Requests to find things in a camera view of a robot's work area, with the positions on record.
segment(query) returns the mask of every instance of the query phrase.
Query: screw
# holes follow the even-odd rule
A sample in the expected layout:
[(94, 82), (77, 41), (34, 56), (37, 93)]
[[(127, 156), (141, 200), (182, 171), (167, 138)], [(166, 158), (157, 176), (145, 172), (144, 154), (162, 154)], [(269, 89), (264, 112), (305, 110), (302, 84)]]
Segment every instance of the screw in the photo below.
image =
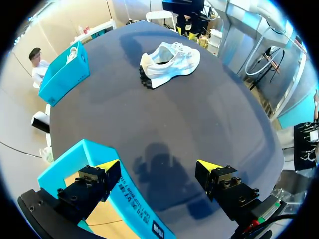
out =
[(224, 182), (224, 188), (229, 188), (229, 182)]
[(254, 191), (254, 196), (258, 196), (259, 189), (258, 188), (254, 188), (253, 191)]
[(75, 195), (71, 196), (71, 201), (76, 201), (77, 199), (78, 199), (77, 196), (75, 196)]
[(240, 196), (240, 197), (239, 197), (239, 201), (240, 201), (241, 203), (243, 203), (243, 202), (246, 201), (246, 199), (245, 199), (243, 196)]

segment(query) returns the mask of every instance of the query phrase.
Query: chair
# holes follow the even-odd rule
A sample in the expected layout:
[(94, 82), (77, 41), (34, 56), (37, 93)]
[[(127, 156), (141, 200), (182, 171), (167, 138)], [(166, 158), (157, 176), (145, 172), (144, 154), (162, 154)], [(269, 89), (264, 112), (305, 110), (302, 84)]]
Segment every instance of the chair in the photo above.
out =
[(174, 16), (173, 16), (173, 13), (171, 13), (170, 11), (150, 11), (150, 12), (146, 13), (146, 20), (148, 22), (151, 22), (151, 20), (166, 19), (166, 18), (171, 18), (171, 20), (173, 22), (173, 27), (174, 27), (174, 29), (172, 29), (172, 31), (177, 32), (176, 31), (176, 24), (174, 21)]

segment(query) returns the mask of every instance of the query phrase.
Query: white cable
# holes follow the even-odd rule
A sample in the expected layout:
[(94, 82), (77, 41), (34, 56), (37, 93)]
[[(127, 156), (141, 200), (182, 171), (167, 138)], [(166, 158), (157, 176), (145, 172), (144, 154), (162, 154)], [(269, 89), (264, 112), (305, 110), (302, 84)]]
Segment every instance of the white cable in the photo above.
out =
[(266, 65), (264, 65), (260, 70), (254, 72), (254, 73), (248, 73), (248, 72), (247, 72), (247, 68), (248, 68), (248, 65), (249, 65), (251, 59), (252, 59), (253, 56), (255, 55), (255, 53), (256, 53), (256, 51), (257, 51), (257, 49), (258, 49), (258, 47), (259, 47), (261, 41), (263, 40), (263, 38), (264, 38), (266, 32), (267, 32), (269, 29), (271, 29), (271, 27), (268, 27), (268, 28), (266, 29), (266, 31), (261, 35), (261, 37), (260, 37), (260, 39), (259, 39), (259, 41), (258, 41), (258, 43), (257, 43), (257, 45), (256, 45), (256, 47), (255, 47), (255, 49), (254, 49), (254, 51), (251, 53), (250, 57), (248, 58), (248, 61), (247, 61), (246, 66), (245, 66), (245, 72), (246, 72), (246, 75), (248, 75), (248, 76), (253, 76), (253, 75), (256, 75), (256, 74), (262, 72), (267, 66), (269, 66), (270, 63), (272, 63), (272, 62), (274, 61), (274, 58), (275, 58), (275, 57), (278, 55), (278, 53), (280, 52), (280, 51), (278, 51), (278, 52), (272, 57), (271, 61), (269, 61)]
[(296, 47), (298, 47), (299, 50), (302, 51), (303, 54), (305, 54), (307, 56), (307, 53), (305, 52), (305, 50), (303, 50), (302, 48), (300, 48), (300, 46), (298, 46), (295, 41), (293, 41), (290, 37), (288, 37), (285, 33), (283, 33), (283, 35), (289, 40), (291, 41)]

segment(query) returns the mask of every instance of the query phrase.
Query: cyan box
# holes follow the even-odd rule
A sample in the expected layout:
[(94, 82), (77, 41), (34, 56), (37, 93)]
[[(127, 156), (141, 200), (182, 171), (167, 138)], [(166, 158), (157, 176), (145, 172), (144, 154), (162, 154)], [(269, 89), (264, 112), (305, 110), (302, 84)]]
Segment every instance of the cyan box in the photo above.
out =
[[(108, 202), (131, 230), (142, 239), (176, 239), (175, 234), (162, 222), (144, 200), (113, 148), (88, 140), (81, 140), (55, 160), (39, 177), (40, 188), (58, 198), (57, 189), (65, 189), (64, 179), (86, 165), (97, 167), (119, 160), (121, 178), (111, 191)], [(85, 221), (78, 226), (90, 231)]]
[[(77, 56), (66, 64), (72, 47), (77, 48)], [(87, 53), (80, 41), (62, 52), (49, 65), (39, 89), (39, 96), (51, 106), (62, 99), (77, 84), (90, 75)]]

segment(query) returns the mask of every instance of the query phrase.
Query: dark blue table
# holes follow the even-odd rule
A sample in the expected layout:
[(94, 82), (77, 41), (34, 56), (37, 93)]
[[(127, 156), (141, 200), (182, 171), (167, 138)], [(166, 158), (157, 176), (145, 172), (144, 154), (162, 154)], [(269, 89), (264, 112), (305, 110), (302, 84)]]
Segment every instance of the dark blue table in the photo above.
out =
[[(200, 51), (189, 76), (149, 90), (140, 83), (144, 52), (161, 42)], [(269, 119), (243, 82), (201, 46), (139, 22), (85, 45), (90, 77), (51, 109), (55, 158), (85, 138), (114, 147), (144, 199), (178, 238), (227, 238), (237, 225), (194, 177), (198, 159), (236, 168), (264, 200), (283, 166)]]

